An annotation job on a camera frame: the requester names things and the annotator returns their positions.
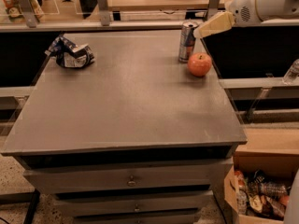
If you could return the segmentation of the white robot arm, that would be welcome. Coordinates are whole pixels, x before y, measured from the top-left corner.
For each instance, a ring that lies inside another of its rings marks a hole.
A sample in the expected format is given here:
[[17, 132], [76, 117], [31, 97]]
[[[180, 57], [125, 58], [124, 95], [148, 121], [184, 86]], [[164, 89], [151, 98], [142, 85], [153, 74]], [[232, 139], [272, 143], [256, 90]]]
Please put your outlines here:
[[193, 32], [196, 38], [223, 33], [234, 26], [249, 27], [273, 19], [293, 20], [299, 15], [299, 0], [231, 0], [224, 12], [216, 12]]

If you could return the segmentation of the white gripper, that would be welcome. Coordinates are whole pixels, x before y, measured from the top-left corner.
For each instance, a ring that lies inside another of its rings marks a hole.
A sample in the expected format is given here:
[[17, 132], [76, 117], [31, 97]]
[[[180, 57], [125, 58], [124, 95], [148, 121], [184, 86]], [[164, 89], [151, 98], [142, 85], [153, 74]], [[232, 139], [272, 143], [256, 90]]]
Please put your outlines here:
[[231, 0], [225, 4], [225, 12], [218, 12], [194, 31], [196, 38], [204, 38], [231, 30], [234, 24], [248, 27], [263, 22], [258, 13], [257, 0]]

